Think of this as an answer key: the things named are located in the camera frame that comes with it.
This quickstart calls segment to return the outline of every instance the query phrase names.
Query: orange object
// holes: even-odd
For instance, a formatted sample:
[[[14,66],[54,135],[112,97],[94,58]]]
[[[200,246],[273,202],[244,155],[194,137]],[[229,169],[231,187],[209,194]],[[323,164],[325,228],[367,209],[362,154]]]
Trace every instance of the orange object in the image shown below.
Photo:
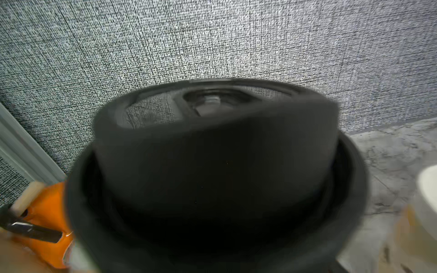
[[[13,238],[58,269],[68,267],[69,252],[73,247],[73,232],[68,227],[64,214],[64,187],[65,183],[62,182],[44,188],[27,208],[27,215],[23,217],[25,221],[34,225],[61,231],[61,239],[57,243],[51,243],[21,235],[14,235]]]

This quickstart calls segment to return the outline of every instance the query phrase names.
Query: gray textured wall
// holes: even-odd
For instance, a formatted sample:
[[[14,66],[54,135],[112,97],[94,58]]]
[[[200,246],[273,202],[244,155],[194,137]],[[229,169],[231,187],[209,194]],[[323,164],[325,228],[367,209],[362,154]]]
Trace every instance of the gray textured wall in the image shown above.
[[[347,131],[437,114],[434,0],[3,0],[0,102],[68,171],[110,99],[253,77],[341,103]]]
[[[13,203],[29,182],[0,157],[0,206]]]

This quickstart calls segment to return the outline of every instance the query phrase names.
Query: black handle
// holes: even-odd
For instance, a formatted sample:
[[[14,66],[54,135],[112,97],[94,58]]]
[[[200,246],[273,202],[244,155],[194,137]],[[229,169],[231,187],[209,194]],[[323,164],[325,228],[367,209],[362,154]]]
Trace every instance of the black handle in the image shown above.
[[[9,207],[10,204],[7,204],[0,208],[0,227],[3,229],[28,238],[50,243],[57,243],[62,238],[62,232],[26,222],[22,218],[15,216],[9,210]]]

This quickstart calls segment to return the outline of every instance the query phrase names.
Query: gray marble tile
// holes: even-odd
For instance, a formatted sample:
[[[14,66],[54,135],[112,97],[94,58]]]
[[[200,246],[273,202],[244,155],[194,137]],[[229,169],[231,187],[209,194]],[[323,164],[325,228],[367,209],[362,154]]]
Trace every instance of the gray marble tile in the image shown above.
[[[379,248],[412,196],[417,174],[437,164],[437,118],[350,135],[369,169],[362,224],[339,255],[351,273],[374,272]]]

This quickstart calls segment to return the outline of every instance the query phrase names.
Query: marble floor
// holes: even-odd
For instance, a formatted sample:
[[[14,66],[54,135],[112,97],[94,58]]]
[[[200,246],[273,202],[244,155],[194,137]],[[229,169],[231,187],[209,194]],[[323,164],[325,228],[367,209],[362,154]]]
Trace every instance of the marble floor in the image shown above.
[[[437,164],[437,118],[350,138],[369,168],[371,196],[360,227],[338,260],[350,273],[376,272],[379,248],[412,196],[417,174]]]

